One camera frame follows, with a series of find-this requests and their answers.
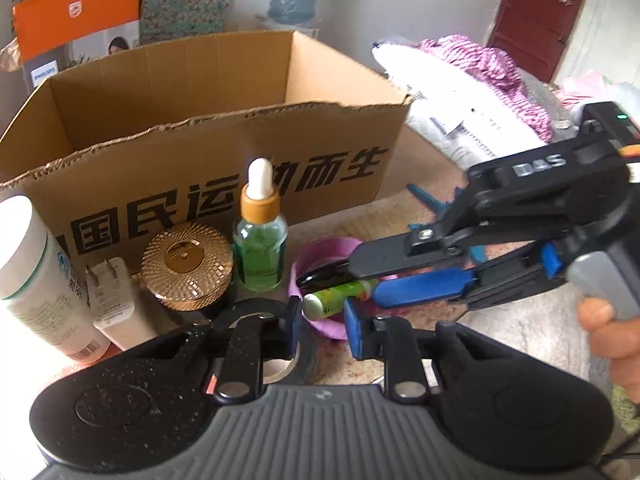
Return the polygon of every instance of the green liquid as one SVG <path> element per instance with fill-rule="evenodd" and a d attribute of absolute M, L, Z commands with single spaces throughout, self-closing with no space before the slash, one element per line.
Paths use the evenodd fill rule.
<path fill-rule="evenodd" d="M 283 229 L 277 221 L 260 225 L 241 221 L 234 241 L 238 277 L 246 288 L 266 292 L 280 284 L 286 233 L 286 224 Z"/>

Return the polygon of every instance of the pink striped cloth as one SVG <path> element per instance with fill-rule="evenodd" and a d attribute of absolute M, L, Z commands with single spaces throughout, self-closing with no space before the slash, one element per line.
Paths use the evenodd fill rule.
<path fill-rule="evenodd" d="M 535 131 L 540 140 L 551 142 L 554 134 L 551 116 L 542 106 L 527 99 L 527 91 L 516 64 L 505 51 L 480 46 L 461 34 L 438 41 L 424 40 L 419 48 L 457 66 L 487 85 L 505 106 Z"/>

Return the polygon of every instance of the dropper bottle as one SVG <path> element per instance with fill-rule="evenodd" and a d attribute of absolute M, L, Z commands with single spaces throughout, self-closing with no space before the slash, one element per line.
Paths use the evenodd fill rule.
<path fill-rule="evenodd" d="M 257 158 L 249 165 L 249 183 L 242 188 L 240 215 L 234 226 L 238 278 L 249 290 L 266 292 L 282 280 L 289 231 L 280 214 L 273 166 L 266 158 Z"/>

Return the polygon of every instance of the gold jar lid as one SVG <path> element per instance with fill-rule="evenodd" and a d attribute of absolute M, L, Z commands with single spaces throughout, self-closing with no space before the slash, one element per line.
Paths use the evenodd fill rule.
<path fill-rule="evenodd" d="M 224 294 L 233 253 L 215 229 L 185 222 L 156 235 L 142 257 L 140 275 L 151 293 L 174 310 L 197 310 Z"/>

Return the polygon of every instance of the white rubber dropper bulb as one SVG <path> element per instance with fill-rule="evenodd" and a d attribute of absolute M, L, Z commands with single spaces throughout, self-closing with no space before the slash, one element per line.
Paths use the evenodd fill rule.
<path fill-rule="evenodd" d="M 273 195 L 273 166 L 266 158 L 256 158 L 249 165 L 246 195 L 252 200 L 265 200 Z"/>

